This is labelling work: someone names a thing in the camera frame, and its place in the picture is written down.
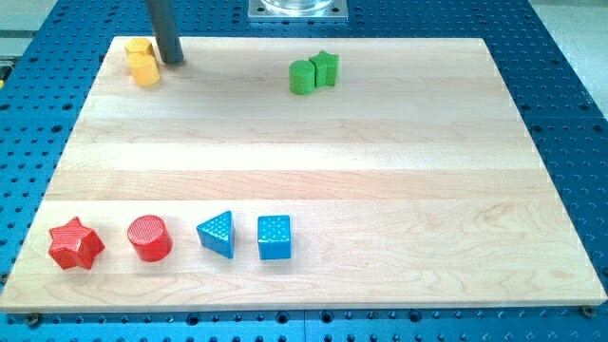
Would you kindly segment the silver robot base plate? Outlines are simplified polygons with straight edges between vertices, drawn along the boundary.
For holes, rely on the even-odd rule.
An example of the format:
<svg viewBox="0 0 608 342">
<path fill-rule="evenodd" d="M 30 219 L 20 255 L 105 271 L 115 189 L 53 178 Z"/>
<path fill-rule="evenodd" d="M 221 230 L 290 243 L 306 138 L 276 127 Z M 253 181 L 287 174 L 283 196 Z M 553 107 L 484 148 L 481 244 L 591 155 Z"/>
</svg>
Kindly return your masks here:
<svg viewBox="0 0 608 342">
<path fill-rule="evenodd" d="M 276 20 L 347 20 L 347 0 L 249 0 L 248 17 L 258 22 Z"/>
</svg>

